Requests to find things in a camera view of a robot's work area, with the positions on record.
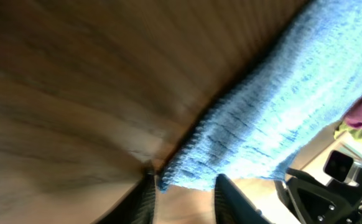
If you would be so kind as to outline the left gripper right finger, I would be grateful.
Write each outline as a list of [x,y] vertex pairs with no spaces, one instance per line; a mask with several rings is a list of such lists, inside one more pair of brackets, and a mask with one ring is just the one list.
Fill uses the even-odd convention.
[[216,177],[214,206],[216,224],[270,224],[224,174]]

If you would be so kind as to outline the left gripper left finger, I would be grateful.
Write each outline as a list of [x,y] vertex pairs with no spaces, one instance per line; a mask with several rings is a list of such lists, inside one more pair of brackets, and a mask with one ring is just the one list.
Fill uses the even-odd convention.
[[155,173],[145,169],[143,178],[95,224],[153,224],[156,197]]

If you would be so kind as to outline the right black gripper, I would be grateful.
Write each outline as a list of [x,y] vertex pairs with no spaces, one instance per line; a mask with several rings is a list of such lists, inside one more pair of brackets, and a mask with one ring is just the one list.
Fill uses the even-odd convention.
[[287,182],[274,182],[277,196],[300,223],[362,224],[362,169],[356,186],[335,179],[323,185],[302,170],[289,168],[287,173]]

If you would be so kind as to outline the blue microfiber cloth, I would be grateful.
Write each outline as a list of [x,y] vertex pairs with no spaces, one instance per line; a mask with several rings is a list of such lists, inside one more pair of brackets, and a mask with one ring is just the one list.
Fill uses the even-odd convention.
[[312,1],[270,54],[206,112],[158,187],[219,174],[282,180],[298,151],[362,97],[362,0]]

